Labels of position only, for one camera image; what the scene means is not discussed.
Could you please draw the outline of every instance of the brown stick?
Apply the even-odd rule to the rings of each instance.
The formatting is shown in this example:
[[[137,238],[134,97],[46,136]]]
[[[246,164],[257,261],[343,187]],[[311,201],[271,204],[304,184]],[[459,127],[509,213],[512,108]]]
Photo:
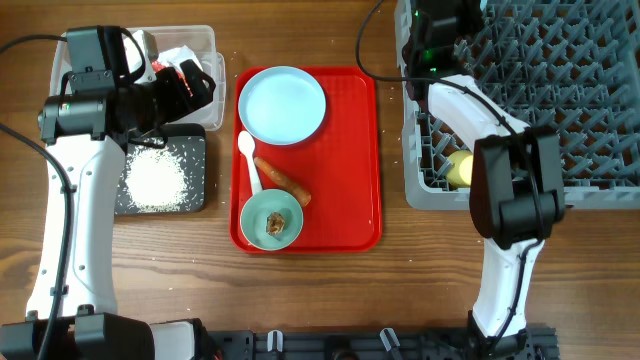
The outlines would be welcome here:
[[[269,179],[276,183],[276,185],[280,186],[283,190],[293,195],[293,197],[298,200],[302,207],[305,207],[309,204],[309,202],[311,201],[311,194],[309,194],[307,190],[302,188],[302,186],[289,180],[288,177],[281,174],[273,166],[269,165],[269,163],[259,157],[253,159],[253,162],[260,170],[267,174]]]

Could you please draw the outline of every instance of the wooden surface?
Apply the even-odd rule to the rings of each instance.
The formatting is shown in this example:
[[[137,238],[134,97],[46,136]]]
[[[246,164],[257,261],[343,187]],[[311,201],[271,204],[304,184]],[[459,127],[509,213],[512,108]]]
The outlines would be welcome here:
[[[407,205],[399,84],[377,85],[384,201],[377,247],[341,256],[248,256],[229,240],[235,75],[250,66],[355,64],[355,34],[373,0],[71,5],[78,2],[3,2],[0,43],[81,25],[207,24],[227,62],[225,123],[208,135],[206,208],[116,219],[113,276],[122,315],[199,317],[212,330],[257,332],[465,324],[478,294],[482,243],[468,213]],[[397,73],[394,6],[384,4],[366,33],[363,57],[377,73]],[[0,57],[0,121],[32,139],[54,48],[23,44]],[[7,323],[24,319],[34,284],[47,180],[44,160],[31,149],[4,134],[0,145],[0,323]],[[569,211],[555,228],[535,269],[527,318],[557,327],[563,359],[640,358],[639,233],[638,211]]]

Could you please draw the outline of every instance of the teal bowl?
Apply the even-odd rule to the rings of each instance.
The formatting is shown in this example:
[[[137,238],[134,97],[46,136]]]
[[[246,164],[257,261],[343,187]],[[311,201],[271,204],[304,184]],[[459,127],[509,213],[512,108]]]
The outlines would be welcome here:
[[[280,234],[267,233],[267,218],[279,212],[284,217],[284,229]],[[284,249],[300,235],[303,224],[302,207],[291,194],[270,189],[253,195],[240,214],[242,234],[251,245],[265,251]]]

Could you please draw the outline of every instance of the white spoon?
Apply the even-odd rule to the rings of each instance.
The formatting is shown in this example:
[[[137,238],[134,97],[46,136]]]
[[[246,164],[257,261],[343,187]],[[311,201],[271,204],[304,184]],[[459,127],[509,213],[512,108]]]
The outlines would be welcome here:
[[[260,176],[258,176],[256,164],[253,163],[253,152],[256,150],[256,142],[253,140],[253,136],[251,136],[247,131],[243,130],[240,132],[240,135],[238,135],[238,149],[242,155],[247,158],[251,192],[255,195],[262,191],[262,184],[260,183]]]

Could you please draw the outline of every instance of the white powder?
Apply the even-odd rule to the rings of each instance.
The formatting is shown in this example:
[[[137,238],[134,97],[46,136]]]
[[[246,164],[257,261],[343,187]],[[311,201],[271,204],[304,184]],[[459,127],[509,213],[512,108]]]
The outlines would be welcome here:
[[[130,154],[127,191],[132,205],[142,212],[169,212],[180,209],[188,193],[188,183],[179,152],[137,147]]]

